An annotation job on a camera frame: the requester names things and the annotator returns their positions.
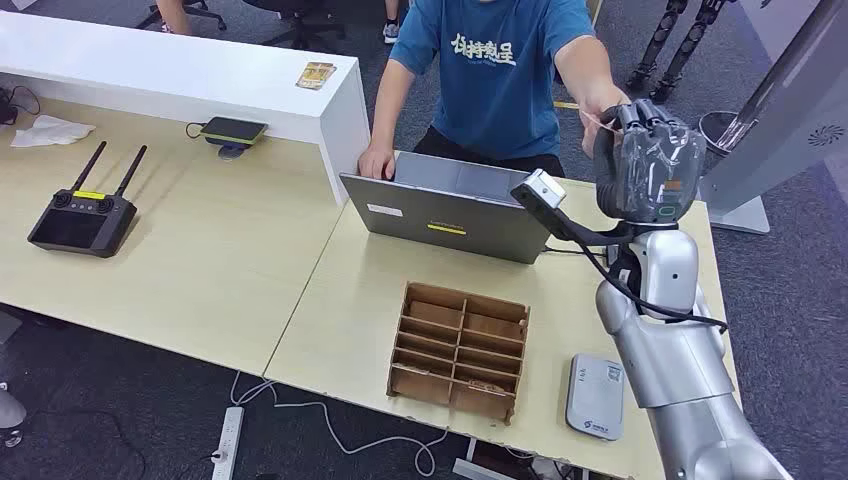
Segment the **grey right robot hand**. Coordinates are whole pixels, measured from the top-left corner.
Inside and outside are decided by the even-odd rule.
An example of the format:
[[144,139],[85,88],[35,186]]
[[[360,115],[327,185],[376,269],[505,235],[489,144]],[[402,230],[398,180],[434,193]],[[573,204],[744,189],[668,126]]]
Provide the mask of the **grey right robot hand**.
[[649,99],[600,116],[593,146],[596,200],[608,217],[671,225],[698,193],[706,139]]

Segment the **person's left hand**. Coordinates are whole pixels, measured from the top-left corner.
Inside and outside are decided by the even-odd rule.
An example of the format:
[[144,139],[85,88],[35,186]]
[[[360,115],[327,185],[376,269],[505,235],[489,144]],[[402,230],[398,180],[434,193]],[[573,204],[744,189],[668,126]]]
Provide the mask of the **person's left hand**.
[[594,142],[602,123],[601,115],[612,107],[630,103],[631,99],[612,83],[595,85],[584,95],[579,102],[579,113],[584,126],[582,148],[589,158],[594,156]]

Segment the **person's right hand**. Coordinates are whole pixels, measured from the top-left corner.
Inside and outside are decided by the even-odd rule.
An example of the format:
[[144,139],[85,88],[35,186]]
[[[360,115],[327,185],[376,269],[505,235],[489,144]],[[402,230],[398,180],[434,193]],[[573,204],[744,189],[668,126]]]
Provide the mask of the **person's right hand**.
[[371,142],[358,159],[358,174],[391,181],[395,175],[395,162],[395,151],[391,144]]

